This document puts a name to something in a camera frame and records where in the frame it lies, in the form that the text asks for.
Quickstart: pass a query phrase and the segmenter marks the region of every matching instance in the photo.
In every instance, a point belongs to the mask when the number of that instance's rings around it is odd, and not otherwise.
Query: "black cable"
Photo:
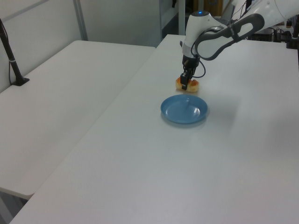
[[[2,27],[3,27],[3,29],[4,29],[5,36],[6,36],[6,38],[7,38],[7,42],[9,42],[9,41],[8,41],[8,35],[7,35],[6,29],[5,29],[4,25],[3,25],[3,23],[1,24],[1,26],[2,26]]]
[[[201,60],[199,60],[199,62],[201,63],[202,67],[204,68],[204,74],[202,76],[192,76],[193,78],[202,78],[206,74],[206,68],[205,68],[204,64],[201,62]]]
[[[3,25],[3,23],[1,23],[1,26],[2,26],[3,29],[4,29],[5,36],[6,36],[6,38],[7,38],[7,42],[9,42],[9,40],[8,40],[8,34],[7,34],[7,31],[6,31],[5,26]],[[12,83],[11,83],[11,79],[10,79],[10,62],[8,62],[8,79],[9,79],[9,84],[12,85]]]
[[[10,62],[8,62],[8,79],[9,79],[9,84],[11,84],[11,80],[10,80]]]
[[[194,47],[194,45],[195,45],[195,42],[192,44],[192,47],[191,47],[191,54],[193,55],[193,57],[197,58],[198,55],[193,54],[193,47]]]
[[[236,12],[232,15],[232,18],[233,18],[234,15],[236,15],[240,10],[241,10],[241,13],[242,13],[242,10],[243,10],[245,4],[246,4],[246,1],[245,1],[244,4],[241,6],[241,8],[240,8],[238,11],[236,11]]]

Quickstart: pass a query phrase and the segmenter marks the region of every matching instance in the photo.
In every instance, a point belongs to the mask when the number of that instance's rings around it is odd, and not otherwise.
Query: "white table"
[[[0,94],[0,190],[30,198],[154,48],[76,41]]]
[[[182,94],[183,39],[162,41],[11,224],[299,222],[297,51],[225,49],[204,62],[207,119],[175,125],[160,104]]]

